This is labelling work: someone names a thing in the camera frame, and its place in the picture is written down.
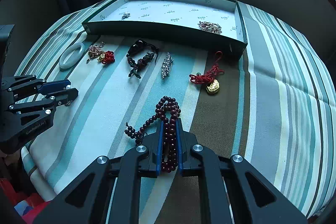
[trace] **table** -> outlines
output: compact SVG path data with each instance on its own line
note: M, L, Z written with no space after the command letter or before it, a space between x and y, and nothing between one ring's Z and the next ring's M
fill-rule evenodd
M209 96L204 87L190 83L189 74L210 69L214 53L178 41L148 40L161 49L157 63L149 63L140 80L128 78L126 52L139 37L87 35L81 25L107 1L58 20L16 72L47 81L69 79L79 90L70 107L57 109L54 126L21 150L24 167L44 200L53 199L98 156L118 157L134 147L123 132L125 123L139 128L167 95L181 106L184 130L219 155L244 156L307 217L328 203L336 187L335 89L303 34L239 3L248 46L239 62L220 61L225 70L217 77L220 92ZM58 60L69 45L82 42L87 49L101 41L105 51L115 52L115 63L86 64L85 55L74 67L59 69ZM174 65L162 81L167 52ZM196 178L182 178L175 171L142 179L139 215L140 223L200 223Z

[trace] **gold pendant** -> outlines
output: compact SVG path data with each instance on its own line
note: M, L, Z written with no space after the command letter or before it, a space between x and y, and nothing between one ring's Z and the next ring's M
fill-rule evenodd
M98 60L98 62L102 62L104 60L104 58L105 58L105 54L103 53L103 54L99 55L97 60Z
M219 83L215 79L210 85L207 85L207 92L209 95L214 95L219 91Z

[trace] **metal pivot bolt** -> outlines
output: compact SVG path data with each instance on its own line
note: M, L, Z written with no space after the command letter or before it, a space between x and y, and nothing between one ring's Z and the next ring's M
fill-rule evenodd
M200 145L200 144L195 144L195 145L193 146L193 150L194 150L194 151L197 151L197 152L200 152L200 151L203 150L203 146Z
M232 159L235 162L242 162L243 161L243 157L241 155L233 155Z
M107 158L104 157L104 156L100 156L98 159L97 159L97 163L99 164L104 164L107 162Z
M140 153L145 152L147 150L147 147L145 147L144 145L139 145L136 150Z

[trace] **white bangle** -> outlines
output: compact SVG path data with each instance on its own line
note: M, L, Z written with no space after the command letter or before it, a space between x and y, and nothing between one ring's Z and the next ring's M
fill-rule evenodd
M79 48L79 53L76 56L73 56L71 58L69 58L66 62L64 62L65 58L70 54L70 52L72 52L73 50ZM59 67L61 69L68 69L70 67L72 67L73 65L75 65L78 60L80 60L83 56L85 52L84 49L84 44L83 43L75 43L72 46L68 47L61 55L60 59L59 59Z

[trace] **red knotted cord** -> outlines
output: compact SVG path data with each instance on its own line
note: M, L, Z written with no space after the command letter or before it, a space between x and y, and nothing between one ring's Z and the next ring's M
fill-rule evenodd
M115 61L114 52L111 52L111 51L105 52L105 58L103 59L102 63L103 64L109 64L109 63L112 63L114 61Z
M218 61L222 58L223 53L222 52L216 52L216 55L219 54L220 56L215 61L215 64L212 66L210 70L208 70L205 75L189 75L190 82L194 84L210 84L214 81L216 75L220 72L224 72L224 70L219 69Z

